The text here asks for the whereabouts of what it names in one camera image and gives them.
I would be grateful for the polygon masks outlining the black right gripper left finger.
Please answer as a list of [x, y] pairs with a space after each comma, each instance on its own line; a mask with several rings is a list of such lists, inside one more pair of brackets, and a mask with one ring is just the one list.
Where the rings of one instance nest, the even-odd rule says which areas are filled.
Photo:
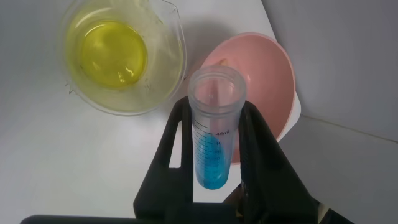
[[[182, 125], [180, 167], [169, 167], [178, 125]], [[163, 218], [172, 205], [193, 202], [192, 112], [188, 98], [178, 100], [133, 203], [137, 218]]]

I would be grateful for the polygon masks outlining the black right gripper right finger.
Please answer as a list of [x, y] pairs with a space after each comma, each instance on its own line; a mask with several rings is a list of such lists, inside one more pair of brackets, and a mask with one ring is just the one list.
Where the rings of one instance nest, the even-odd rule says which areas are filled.
[[239, 119], [244, 223], [317, 223], [318, 208], [256, 106]]

